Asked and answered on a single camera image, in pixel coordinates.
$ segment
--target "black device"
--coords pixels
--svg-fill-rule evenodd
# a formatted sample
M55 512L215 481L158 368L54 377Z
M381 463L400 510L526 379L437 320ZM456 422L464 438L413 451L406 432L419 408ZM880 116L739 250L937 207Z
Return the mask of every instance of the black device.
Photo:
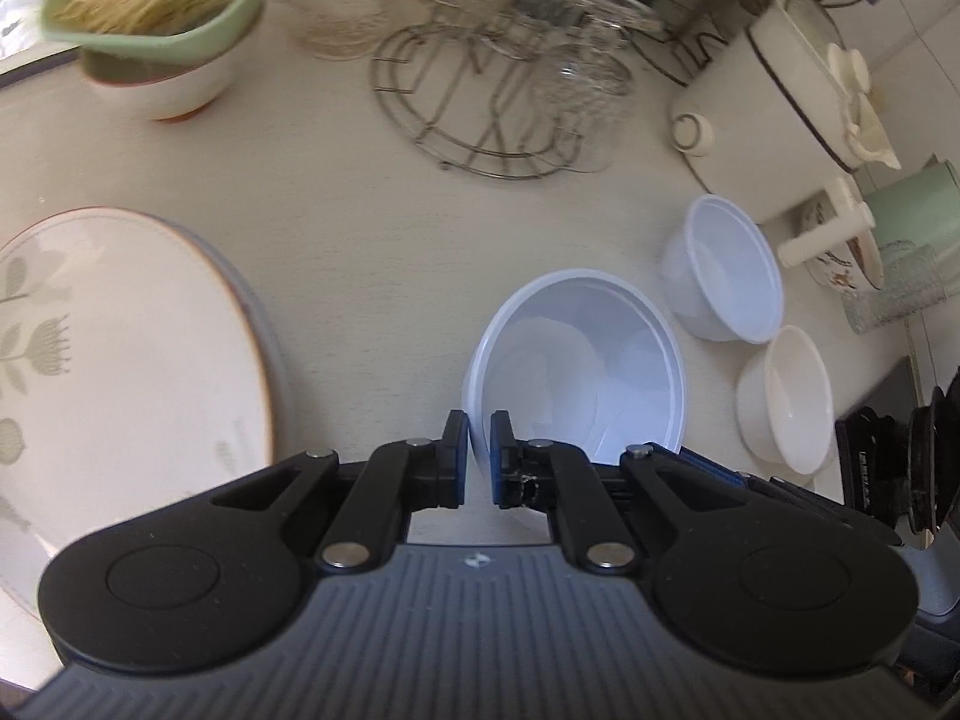
M918 590L874 535L690 452L597 466L505 412L491 449L553 543L403 542L464 499L459 412L80 539L38 596L64 670L16 718L933 717L889 667Z

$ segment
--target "green plastic basket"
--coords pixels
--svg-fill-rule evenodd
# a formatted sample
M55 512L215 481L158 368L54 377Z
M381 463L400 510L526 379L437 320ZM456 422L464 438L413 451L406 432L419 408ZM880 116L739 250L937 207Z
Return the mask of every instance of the green plastic basket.
M44 0L40 30L46 40L72 43L85 49L171 65L200 65L236 44L250 26L264 0L233 0L198 28L179 35L101 35L77 32L52 17L61 0Z

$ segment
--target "wall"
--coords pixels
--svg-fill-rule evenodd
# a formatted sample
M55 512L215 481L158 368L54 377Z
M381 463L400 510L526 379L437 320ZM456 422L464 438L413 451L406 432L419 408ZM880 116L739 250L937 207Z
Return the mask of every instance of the wall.
M848 45L870 62L877 111L904 164L902 172L870 166L861 186L886 186L933 153L960 166L960 0L883 0L833 13ZM909 324L929 396L960 364L960 298Z

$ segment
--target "green cup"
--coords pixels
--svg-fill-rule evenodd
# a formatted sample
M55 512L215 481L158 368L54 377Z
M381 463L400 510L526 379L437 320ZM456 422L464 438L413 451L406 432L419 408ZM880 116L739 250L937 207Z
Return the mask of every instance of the green cup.
M960 247L960 181L950 162L936 162L866 197L881 251L891 244L928 245L939 258Z

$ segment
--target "white handle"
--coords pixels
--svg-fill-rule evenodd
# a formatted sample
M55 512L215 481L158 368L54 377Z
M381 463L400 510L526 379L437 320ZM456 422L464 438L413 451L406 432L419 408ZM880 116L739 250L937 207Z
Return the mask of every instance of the white handle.
M870 206L853 194L846 178L834 179L824 189L836 217L781 244L776 254L785 268L798 266L877 224Z

